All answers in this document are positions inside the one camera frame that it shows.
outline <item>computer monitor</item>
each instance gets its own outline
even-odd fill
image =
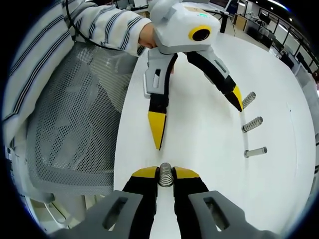
[[[232,0],[209,0],[211,5],[223,10],[227,10],[231,1]]]

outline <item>metal cylinder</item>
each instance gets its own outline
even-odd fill
[[[263,121],[264,120],[262,117],[256,117],[252,121],[250,121],[249,123],[243,125],[241,127],[241,130],[243,131],[243,133],[247,133],[248,131],[251,131],[252,129],[261,125]]]
[[[255,92],[250,92],[248,96],[243,100],[243,108],[246,108],[256,98]]]
[[[265,153],[267,153],[267,151],[268,151],[267,147],[257,148],[257,149],[254,149],[254,150],[245,150],[244,156],[245,156],[245,158],[248,158],[248,157],[251,157],[251,156],[265,154]]]
[[[173,173],[169,163],[162,163],[159,168],[159,185],[162,187],[170,187],[173,184]]]

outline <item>person's hand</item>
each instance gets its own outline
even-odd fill
[[[153,23],[148,23],[143,27],[140,32],[139,44],[147,48],[156,47]]]

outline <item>desk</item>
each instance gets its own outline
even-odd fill
[[[179,54],[170,80],[161,151],[155,149],[149,100],[143,95],[147,53],[136,64],[124,102],[115,154],[114,188],[122,190],[140,168],[169,162],[197,172],[209,190],[241,207],[249,223],[281,233],[299,218],[315,168],[315,134],[303,92],[279,59],[242,39],[218,34],[215,52],[243,96],[256,100],[243,113],[230,105],[204,74]],[[263,124],[243,135],[257,116]],[[268,153],[244,158],[246,148]],[[172,187],[159,187],[152,239],[178,238]]]

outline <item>coil spring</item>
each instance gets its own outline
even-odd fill
[[[245,124],[244,126],[242,126],[242,131],[244,133],[247,133],[248,131],[258,127],[259,125],[262,124],[263,122],[263,118],[262,117],[257,117],[255,119],[253,119],[252,121],[250,121],[249,123]]]
[[[162,163],[159,168],[159,185],[170,187],[173,184],[173,173],[169,163]]]
[[[243,100],[243,108],[246,108],[256,98],[255,92],[250,92],[248,96]]]

